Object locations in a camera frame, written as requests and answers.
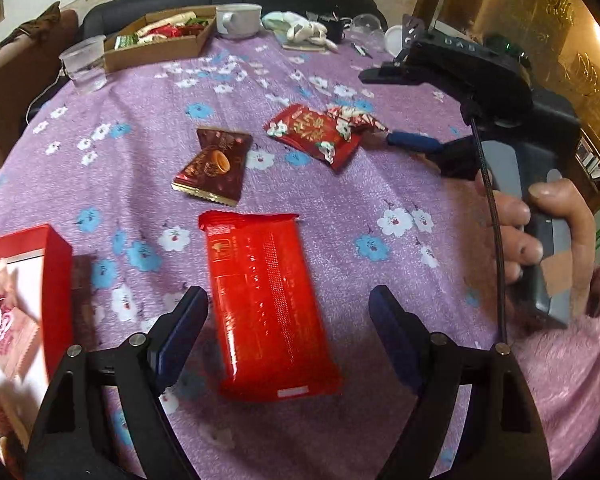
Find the pink sleeve right forearm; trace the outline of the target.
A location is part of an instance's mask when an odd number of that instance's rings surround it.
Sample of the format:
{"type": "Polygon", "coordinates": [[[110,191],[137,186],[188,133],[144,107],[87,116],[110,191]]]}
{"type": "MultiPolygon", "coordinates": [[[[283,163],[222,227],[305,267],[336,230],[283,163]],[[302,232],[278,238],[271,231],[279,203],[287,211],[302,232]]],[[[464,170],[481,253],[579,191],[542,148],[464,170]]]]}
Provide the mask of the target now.
{"type": "Polygon", "coordinates": [[[600,419],[600,266],[584,315],[567,328],[543,328],[523,314],[516,314],[509,328],[509,344],[539,412],[557,479],[584,450],[600,419]]]}

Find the person's right hand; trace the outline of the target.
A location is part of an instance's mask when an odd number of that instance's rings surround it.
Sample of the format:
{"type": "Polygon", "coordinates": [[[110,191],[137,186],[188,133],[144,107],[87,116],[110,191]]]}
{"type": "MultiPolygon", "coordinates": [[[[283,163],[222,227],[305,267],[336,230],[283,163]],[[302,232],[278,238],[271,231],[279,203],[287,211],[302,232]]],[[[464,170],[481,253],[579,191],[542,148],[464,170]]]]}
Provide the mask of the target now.
{"type": "MultiPolygon", "coordinates": [[[[539,182],[529,188],[532,205],[550,216],[567,221],[571,232],[572,293],[571,305],[577,314],[596,317],[596,302],[591,299],[591,283],[596,269],[595,221],[592,211],[574,183],[562,178],[539,182]]],[[[542,243],[522,232],[529,223],[531,209],[523,200],[501,192],[494,193],[504,252],[505,281],[513,284],[521,278],[525,266],[538,264],[543,257],[542,243]]]]}

